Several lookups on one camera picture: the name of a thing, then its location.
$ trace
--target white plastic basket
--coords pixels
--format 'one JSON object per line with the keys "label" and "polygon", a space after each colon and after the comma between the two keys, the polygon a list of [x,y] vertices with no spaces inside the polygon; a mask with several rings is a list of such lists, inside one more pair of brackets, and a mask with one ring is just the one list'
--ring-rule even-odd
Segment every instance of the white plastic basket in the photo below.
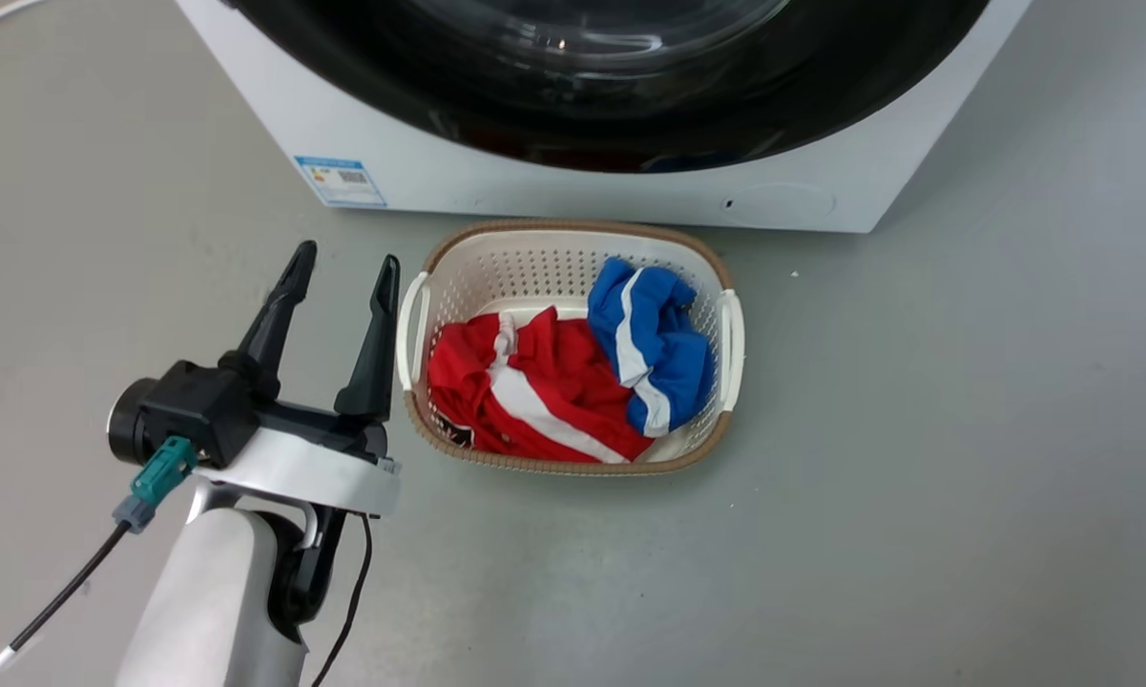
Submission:
{"label": "white plastic basket", "polygon": [[[500,312],[511,313],[520,326],[550,305],[560,318],[584,318],[586,297],[609,256],[634,266],[673,270],[698,292],[691,322],[708,336],[716,360],[711,400],[702,412],[626,464],[502,456],[450,440],[438,422],[425,382],[441,327]],[[416,430],[441,452],[477,463],[545,474],[673,473],[708,455],[729,426],[743,382],[743,307],[725,265],[699,240],[669,229],[563,220],[476,224],[433,251],[402,297],[401,314],[395,357]]]}

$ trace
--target gray floor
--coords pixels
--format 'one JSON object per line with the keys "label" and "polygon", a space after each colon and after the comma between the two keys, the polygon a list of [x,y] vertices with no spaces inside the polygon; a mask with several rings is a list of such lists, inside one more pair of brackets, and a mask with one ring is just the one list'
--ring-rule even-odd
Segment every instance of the gray floor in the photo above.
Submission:
{"label": "gray floor", "polygon": [[[0,647],[110,526],[126,383],[214,360],[312,237],[283,378],[329,404],[382,256],[463,223],[320,208],[167,0],[2,23]],[[1036,0],[873,235],[698,234],[747,314],[720,453],[501,474],[397,414],[331,684],[1146,686],[1146,0]],[[1,684],[109,684],[186,500]]]}

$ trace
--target teal connector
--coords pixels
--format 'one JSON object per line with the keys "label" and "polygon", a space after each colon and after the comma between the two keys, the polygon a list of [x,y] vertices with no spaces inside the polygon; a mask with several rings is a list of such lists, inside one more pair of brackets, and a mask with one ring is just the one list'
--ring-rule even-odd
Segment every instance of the teal connector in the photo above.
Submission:
{"label": "teal connector", "polygon": [[191,443],[181,436],[171,436],[132,479],[132,495],[157,508],[197,464],[198,455]]}

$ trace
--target basket handle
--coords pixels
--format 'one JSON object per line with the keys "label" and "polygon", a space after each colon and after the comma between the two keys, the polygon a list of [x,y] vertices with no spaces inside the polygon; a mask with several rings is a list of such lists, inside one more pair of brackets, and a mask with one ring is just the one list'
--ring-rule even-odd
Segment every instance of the basket handle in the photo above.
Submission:
{"label": "basket handle", "polygon": [[746,327],[743,302],[732,288],[716,299],[721,314],[721,409],[732,412],[743,388],[743,360],[746,358]]}
{"label": "basket handle", "polygon": [[411,360],[408,360],[408,334],[411,334],[411,317],[415,314],[416,296],[423,295],[419,299],[419,317],[416,317],[417,327],[424,327],[425,322],[429,321],[429,299],[430,290],[424,283],[429,281],[429,273],[421,271],[414,280],[411,280],[411,287],[408,287],[408,291],[402,296],[402,306],[399,309],[399,321],[398,330],[394,331],[394,358],[395,364],[399,368],[399,383],[402,384],[403,391],[411,391],[411,387],[419,382],[419,361],[421,357],[424,356],[424,333],[419,329],[415,333],[415,353],[411,356]]}

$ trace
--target washing machine door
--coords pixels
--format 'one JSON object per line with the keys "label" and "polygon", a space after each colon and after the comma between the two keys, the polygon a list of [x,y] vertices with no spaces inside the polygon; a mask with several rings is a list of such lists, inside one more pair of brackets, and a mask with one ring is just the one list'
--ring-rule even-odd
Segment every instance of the washing machine door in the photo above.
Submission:
{"label": "washing machine door", "polygon": [[333,86],[472,148],[668,173],[772,156],[904,94],[988,0],[234,0]]}

